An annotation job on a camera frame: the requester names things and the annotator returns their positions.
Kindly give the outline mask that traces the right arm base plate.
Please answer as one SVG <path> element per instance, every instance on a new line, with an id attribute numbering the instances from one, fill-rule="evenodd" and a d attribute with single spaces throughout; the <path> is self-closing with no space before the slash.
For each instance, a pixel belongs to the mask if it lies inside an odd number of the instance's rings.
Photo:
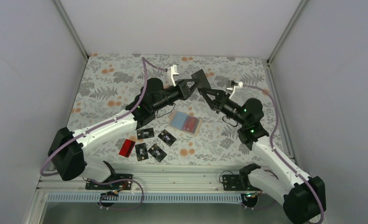
<path id="1" fill-rule="evenodd" d="M 222 175 L 222 185 L 224 191 L 258 191 L 248 184 L 243 184 L 239 178 L 239 175 Z"/>

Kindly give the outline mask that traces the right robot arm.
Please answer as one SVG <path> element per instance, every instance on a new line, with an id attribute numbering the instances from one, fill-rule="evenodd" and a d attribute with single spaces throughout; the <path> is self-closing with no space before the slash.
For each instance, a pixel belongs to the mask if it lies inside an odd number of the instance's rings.
<path id="1" fill-rule="evenodd" d="M 315 217 L 319 217 L 319 224 L 324 223 L 324 181 L 303 171 L 274 145 L 274 134 L 268 133 L 260 122 L 264 116 L 261 101 L 249 98 L 240 106 L 223 90 L 200 88 L 199 92 L 213 111 L 241 125 L 237 131 L 241 143 L 266 162 L 274 173 L 271 176 L 255 163 L 247 165 L 239 171 L 240 187 L 244 190 L 255 187 L 271 196 L 294 224 L 309 224 Z"/>

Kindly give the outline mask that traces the plain black card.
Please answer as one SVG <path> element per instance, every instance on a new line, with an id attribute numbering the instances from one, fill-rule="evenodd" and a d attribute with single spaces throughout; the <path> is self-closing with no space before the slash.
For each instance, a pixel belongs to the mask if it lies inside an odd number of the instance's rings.
<path id="1" fill-rule="evenodd" d="M 203 69 L 200 69 L 197 72 L 193 73 L 191 77 L 193 79 L 197 79 L 198 89 L 203 89 L 203 88 L 211 89 L 210 83 Z"/>

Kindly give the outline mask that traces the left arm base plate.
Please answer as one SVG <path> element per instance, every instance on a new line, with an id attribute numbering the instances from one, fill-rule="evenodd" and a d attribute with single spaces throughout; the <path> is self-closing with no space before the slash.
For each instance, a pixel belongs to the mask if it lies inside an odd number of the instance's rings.
<path id="1" fill-rule="evenodd" d="M 86 190 L 130 190 L 133 174 L 112 174 L 102 184 L 86 181 Z"/>

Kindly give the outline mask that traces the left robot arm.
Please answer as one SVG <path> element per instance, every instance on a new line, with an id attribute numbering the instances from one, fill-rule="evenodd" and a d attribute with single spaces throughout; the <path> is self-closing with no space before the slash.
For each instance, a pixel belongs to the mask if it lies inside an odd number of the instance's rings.
<path id="1" fill-rule="evenodd" d="M 177 100 L 186 100 L 200 80 L 181 79 L 175 86 L 163 87 L 159 78 L 150 78 L 132 103 L 118 114 L 92 126 L 70 131 L 60 129 L 48 156 L 63 181 L 77 177 L 94 180 L 104 189 L 115 185 L 116 176 L 106 161 L 87 159 L 85 152 L 124 133 L 142 128 L 156 118 L 156 112 Z"/>

